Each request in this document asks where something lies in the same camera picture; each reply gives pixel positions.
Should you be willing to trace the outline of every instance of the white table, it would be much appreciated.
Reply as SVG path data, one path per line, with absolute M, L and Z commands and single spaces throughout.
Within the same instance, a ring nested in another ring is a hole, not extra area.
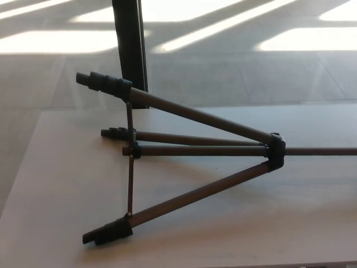
M 357 146 L 357 105 L 205 109 L 289 146 Z M 283 169 L 159 217 L 105 247 L 87 231 L 126 212 L 128 158 L 102 128 L 124 111 L 44 112 L 0 220 L 1 268 L 231 267 L 357 263 L 357 157 L 286 157 Z M 164 112 L 134 112 L 141 131 L 234 138 Z M 134 212 L 264 161 L 142 157 Z

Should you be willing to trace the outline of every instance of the black stand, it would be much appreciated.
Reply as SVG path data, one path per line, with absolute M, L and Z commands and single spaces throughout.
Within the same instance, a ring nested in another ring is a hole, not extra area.
M 90 76 L 77 73 L 76 81 L 79 84 L 88 86 L 92 90 L 102 91 L 121 98 L 127 104 L 128 117 L 127 129 L 110 128 L 102 130 L 103 137 L 128 141 L 128 146 L 123 147 L 123 155 L 129 156 L 127 214 L 115 222 L 84 234 L 83 243 L 94 241 L 96 245 L 101 245 L 118 238 L 130 236 L 133 234 L 132 228 L 135 226 L 281 168 L 284 165 L 285 155 L 357 155 L 357 149 L 350 148 L 286 148 L 286 144 L 279 133 L 265 133 L 177 103 L 169 102 L 132 88 L 131 82 L 124 79 L 117 79 L 107 75 L 103 76 L 92 72 Z M 235 141 L 139 132 L 133 128 L 132 103 L 157 108 L 254 141 Z M 141 146 L 138 144 L 138 141 L 172 143 L 180 144 L 181 146 Z M 145 155 L 263 156 L 268 160 L 154 207 L 132 214 L 134 159 L 139 159 Z

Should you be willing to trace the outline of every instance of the floor tile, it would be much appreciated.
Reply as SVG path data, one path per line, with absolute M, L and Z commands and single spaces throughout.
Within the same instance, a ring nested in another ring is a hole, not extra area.
M 161 98 L 190 106 L 249 102 L 238 64 L 227 58 L 186 56 L 151 62 L 149 68 L 149 88 Z
M 0 214 L 40 116 L 39 109 L 0 110 Z
M 357 99 L 357 52 L 318 52 L 319 58 L 347 98 Z
M 121 77 L 119 54 L 68 56 L 49 108 L 122 108 L 121 99 L 88 89 L 75 81 L 76 73 L 101 74 Z
M 345 99 L 315 55 L 255 53 L 239 62 L 252 102 Z
M 63 63 L 62 56 L 0 56 L 0 108 L 47 106 L 55 91 Z

